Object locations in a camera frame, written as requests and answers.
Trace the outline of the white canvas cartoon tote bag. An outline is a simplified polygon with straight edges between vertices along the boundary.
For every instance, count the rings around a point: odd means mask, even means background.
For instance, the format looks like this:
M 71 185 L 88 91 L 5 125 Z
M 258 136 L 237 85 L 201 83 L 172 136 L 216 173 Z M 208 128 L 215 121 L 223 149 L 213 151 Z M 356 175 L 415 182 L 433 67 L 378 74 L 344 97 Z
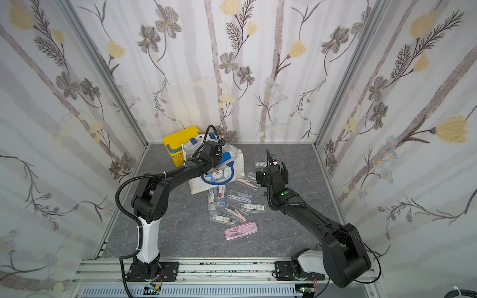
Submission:
M 187 142 L 182 145 L 183 158 L 192 157 L 192 154 L 198 148 L 192 148 L 187 145 Z M 222 153 L 231 152 L 236 155 L 236 159 L 231 166 L 217 166 L 211 168 L 206 174 L 189 180 L 189 186 L 191 194 L 198 194 L 203 191 L 207 191 L 212 187 L 218 187 L 220 185 L 226 185 L 228 183 L 236 181 L 240 176 L 245 176 L 244 155 L 241 149 L 230 145 L 228 143 L 222 148 Z

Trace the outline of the clear long compass case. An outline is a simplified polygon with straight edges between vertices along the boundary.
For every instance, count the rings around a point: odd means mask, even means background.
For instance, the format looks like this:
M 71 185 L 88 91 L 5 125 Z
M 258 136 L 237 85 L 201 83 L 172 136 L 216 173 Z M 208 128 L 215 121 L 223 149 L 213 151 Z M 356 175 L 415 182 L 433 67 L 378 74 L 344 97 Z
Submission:
M 262 204 L 241 203 L 239 209 L 246 213 L 265 214 L 267 207 Z

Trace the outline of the clear case with red label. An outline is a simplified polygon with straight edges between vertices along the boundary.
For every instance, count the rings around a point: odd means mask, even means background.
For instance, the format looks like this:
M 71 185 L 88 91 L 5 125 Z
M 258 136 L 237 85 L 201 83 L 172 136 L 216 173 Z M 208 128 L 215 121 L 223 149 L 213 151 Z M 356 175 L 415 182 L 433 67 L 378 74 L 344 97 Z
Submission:
M 217 188 L 217 206 L 223 207 L 226 204 L 226 186 L 220 185 Z

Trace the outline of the pink compass set case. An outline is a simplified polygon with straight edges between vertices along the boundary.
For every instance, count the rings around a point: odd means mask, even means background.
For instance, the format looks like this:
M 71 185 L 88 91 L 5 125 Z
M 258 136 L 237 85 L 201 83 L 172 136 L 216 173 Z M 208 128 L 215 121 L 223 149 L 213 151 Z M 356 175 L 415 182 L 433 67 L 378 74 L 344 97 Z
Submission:
M 258 232 L 256 222 L 243 223 L 241 225 L 231 227 L 225 230 L 225 238 L 227 241 L 235 240 L 237 238 L 246 237 Z

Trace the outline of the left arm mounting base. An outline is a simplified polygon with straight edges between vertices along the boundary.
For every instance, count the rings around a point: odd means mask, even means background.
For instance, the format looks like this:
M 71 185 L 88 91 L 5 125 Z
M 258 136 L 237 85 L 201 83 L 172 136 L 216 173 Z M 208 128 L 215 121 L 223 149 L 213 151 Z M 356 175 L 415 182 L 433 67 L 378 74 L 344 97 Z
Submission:
M 150 263 L 133 258 L 129 271 L 126 273 L 126 281 L 132 282 L 175 282 L 179 272 L 179 262 L 163 262 L 156 257 Z

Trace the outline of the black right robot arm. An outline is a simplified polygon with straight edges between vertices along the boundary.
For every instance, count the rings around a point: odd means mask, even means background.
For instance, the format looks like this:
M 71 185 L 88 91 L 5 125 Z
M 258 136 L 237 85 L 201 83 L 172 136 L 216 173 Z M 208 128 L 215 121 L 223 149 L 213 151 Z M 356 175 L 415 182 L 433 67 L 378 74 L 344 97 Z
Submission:
M 304 280 L 308 274 L 321 274 L 329 277 L 339 288 L 345 288 L 352 282 L 373 284 L 378 282 L 383 269 L 378 263 L 378 275 L 370 281 L 360 281 L 359 277 L 371 267 L 369 253 L 372 249 L 361 239 L 357 228 L 351 223 L 342 225 L 331 220 L 311 207 L 295 190 L 287 184 L 286 165 L 266 151 L 266 167 L 256 171 L 257 183 L 265 188 L 265 197 L 269 208 L 291 217 L 305 227 L 322 248 L 322 253 L 303 249 L 291 257 L 287 269 L 275 269 L 277 280 L 296 278 Z

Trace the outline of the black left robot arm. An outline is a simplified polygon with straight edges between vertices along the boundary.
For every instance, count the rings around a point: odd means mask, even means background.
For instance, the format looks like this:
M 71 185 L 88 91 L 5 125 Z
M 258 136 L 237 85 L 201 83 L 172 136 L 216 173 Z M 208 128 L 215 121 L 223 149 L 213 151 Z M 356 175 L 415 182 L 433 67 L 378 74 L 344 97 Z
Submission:
M 124 260 L 133 259 L 130 273 L 140 281 L 155 281 L 163 273 L 160 265 L 158 246 L 159 225 L 168 208 L 169 195 L 172 190 L 183 183 L 205 175 L 219 165 L 222 160 L 222 148 L 226 141 L 219 138 L 215 126 L 209 125 L 205 136 L 192 157 L 183 165 L 159 174 L 145 174 L 125 181 L 115 193 L 117 208 L 137 225 L 138 241 L 134 253 L 119 257 L 122 283 L 126 295 L 133 295 L 127 285 Z M 133 212 L 129 212 L 120 202 L 122 190 L 130 183 L 140 181 L 131 200 Z

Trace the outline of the right arm mounting base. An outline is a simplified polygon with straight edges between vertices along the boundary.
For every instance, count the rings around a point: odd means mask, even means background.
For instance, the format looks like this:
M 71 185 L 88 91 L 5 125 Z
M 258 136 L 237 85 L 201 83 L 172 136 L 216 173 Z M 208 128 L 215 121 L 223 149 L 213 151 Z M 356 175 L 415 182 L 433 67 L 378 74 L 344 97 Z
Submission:
M 323 274 L 306 273 L 296 261 L 276 261 L 272 276 L 277 281 L 324 281 Z

